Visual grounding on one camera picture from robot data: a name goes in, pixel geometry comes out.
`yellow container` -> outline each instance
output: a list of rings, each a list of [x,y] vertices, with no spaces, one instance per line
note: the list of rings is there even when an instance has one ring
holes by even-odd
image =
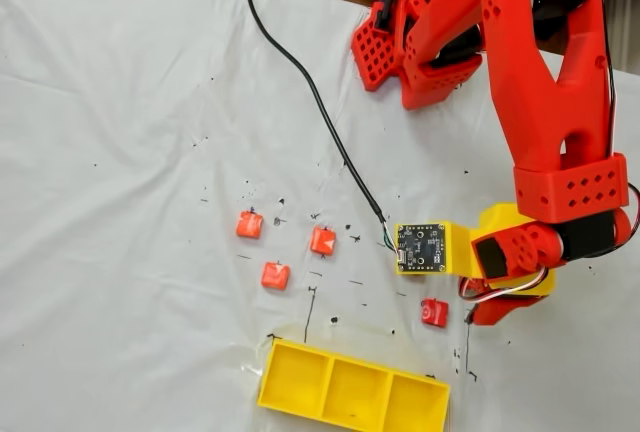
[[[441,432],[449,385],[274,341],[258,405],[366,432]]]

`white tablecloth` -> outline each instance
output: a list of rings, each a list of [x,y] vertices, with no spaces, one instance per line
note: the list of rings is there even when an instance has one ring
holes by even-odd
[[[408,113],[397,81],[363,90],[363,7],[255,1],[391,222],[471,226],[513,199],[486,67]],[[640,78],[616,78],[637,181]],[[451,430],[640,428],[639,243],[565,267],[549,299],[472,328],[467,350],[454,278],[394,276],[306,82],[246,0],[0,0],[0,177],[2,432],[334,430],[255,405],[268,335],[303,340],[310,287],[308,343],[450,383]],[[249,207],[259,241],[234,232]],[[333,257],[308,250],[317,224],[338,233]],[[275,260],[284,293],[260,285]],[[424,297],[450,302],[446,330],[420,322]]]

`circuit board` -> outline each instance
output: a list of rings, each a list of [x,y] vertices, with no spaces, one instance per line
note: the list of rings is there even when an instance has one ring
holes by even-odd
[[[397,231],[400,273],[446,270],[443,224],[398,225]]]

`red robotic arm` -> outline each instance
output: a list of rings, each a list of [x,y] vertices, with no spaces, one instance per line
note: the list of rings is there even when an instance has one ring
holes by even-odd
[[[557,80],[536,45],[536,27],[556,19],[569,32]],[[612,151],[602,0],[386,0],[352,41],[366,89],[396,75],[409,109],[444,100],[479,67],[482,49],[514,160],[518,209],[532,219],[474,241],[485,286],[625,243],[631,226],[620,207],[628,183],[624,156]],[[537,300],[483,302],[473,322],[493,324]]]

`small red block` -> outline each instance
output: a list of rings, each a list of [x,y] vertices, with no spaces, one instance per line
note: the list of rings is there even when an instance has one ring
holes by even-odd
[[[311,250],[316,254],[331,255],[336,244],[336,233],[323,227],[314,227],[311,235]]]
[[[287,288],[290,273],[291,269],[288,265],[267,262],[262,271],[262,286],[284,290]]]
[[[262,228],[262,216],[245,210],[240,213],[240,220],[236,227],[236,234],[241,237],[251,237],[252,239],[260,238],[260,229]]]
[[[449,304],[436,299],[424,299],[422,301],[422,322],[438,327],[447,326],[447,314]]]

